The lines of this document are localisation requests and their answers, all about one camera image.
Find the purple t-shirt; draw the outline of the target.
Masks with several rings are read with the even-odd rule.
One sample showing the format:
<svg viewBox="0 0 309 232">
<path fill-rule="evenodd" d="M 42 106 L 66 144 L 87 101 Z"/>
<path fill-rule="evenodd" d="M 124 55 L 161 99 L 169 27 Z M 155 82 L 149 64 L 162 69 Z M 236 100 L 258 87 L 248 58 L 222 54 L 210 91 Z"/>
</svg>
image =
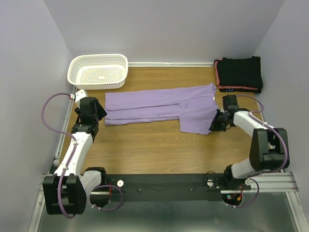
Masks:
<svg viewBox="0 0 309 232">
<path fill-rule="evenodd" d="M 214 84 L 105 95 L 105 125 L 178 120 L 180 131 L 207 135 L 217 113 Z"/>
</svg>

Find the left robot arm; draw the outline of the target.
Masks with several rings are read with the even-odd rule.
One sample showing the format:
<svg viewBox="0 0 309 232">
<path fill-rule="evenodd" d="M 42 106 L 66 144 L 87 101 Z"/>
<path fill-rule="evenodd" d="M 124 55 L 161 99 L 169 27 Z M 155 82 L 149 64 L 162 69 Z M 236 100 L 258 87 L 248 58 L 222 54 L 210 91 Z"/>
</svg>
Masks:
<svg viewBox="0 0 309 232">
<path fill-rule="evenodd" d="M 69 94 L 68 98 L 76 103 L 78 115 L 71 132 L 62 131 L 70 137 L 70 145 L 62 163 L 53 174 L 44 178 L 42 187 L 47 213 L 71 219 L 84 212 L 93 189 L 106 188 L 104 168 L 90 168 L 84 174 L 81 174 L 81 168 L 98 133 L 99 121 L 107 113 L 85 90 Z"/>
</svg>

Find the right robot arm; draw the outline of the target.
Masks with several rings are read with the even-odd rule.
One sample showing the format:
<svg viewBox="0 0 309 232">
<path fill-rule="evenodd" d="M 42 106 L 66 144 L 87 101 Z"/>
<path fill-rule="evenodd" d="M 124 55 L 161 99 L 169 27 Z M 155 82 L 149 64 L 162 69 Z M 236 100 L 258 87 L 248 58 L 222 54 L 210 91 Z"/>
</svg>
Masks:
<svg viewBox="0 0 309 232">
<path fill-rule="evenodd" d="M 239 127 L 251 137 L 249 157 L 226 167 L 222 174 L 208 175 L 208 183 L 221 190 L 232 190 L 260 174 L 276 173 L 289 167 L 288 134 L 284 128 L 275 128 L 259 120 L 251 111 L 240 108 L 236 95 L 222 98 L 223 108 L 217 110 L 211 131 L 226 131 Z"/>
</svg>

